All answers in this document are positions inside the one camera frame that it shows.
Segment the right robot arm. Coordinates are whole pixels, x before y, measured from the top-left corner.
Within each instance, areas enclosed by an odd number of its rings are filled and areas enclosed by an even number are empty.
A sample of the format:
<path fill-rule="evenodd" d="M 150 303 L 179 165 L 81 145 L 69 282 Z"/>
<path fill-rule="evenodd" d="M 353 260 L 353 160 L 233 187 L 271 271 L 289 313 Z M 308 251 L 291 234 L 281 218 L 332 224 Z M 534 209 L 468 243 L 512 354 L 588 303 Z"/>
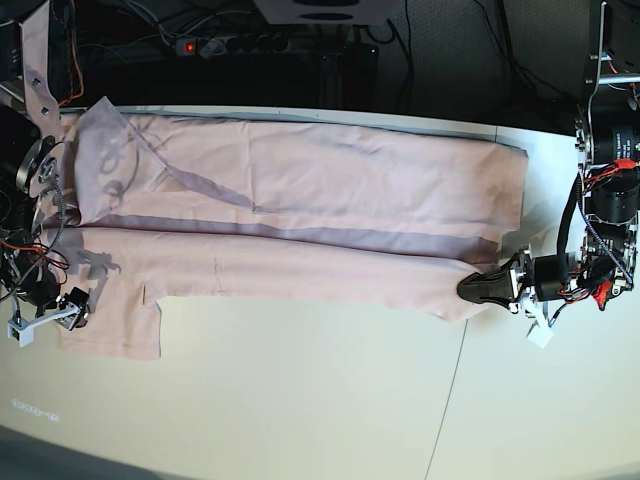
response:
<path fill-rule="evenodd" d="M 48 84 L 50 13 L 47 1 L 1 4 L 1 299 L 12 305 L 8 335 L 21 345 L 32 342 L 39 326 L 72 331 L 90 314 L 87 292 L 61 291 L 56 274 L 70 267 L 55 248 L 61 234 L 39 240 L 44 196 L 53 195 L 58 225 L 66 223 L 59 103 Z"/>

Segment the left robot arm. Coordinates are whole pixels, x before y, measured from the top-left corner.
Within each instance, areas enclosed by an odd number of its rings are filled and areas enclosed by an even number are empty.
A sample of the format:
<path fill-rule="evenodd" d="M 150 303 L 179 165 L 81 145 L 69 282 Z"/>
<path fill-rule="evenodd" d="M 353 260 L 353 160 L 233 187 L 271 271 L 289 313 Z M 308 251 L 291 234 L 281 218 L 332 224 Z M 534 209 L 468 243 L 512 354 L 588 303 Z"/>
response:
<path fill-rule="evenodd" d="M 639 250 L 639 4 L 595 1 L 590 53 L 576 118 L 577 175 L 559 222 L 556 251 L 527 249 L 499 269 L 473 274 L 460 298 L 517 313 L 593 298 L 598 308 L 635 286 Z"/>

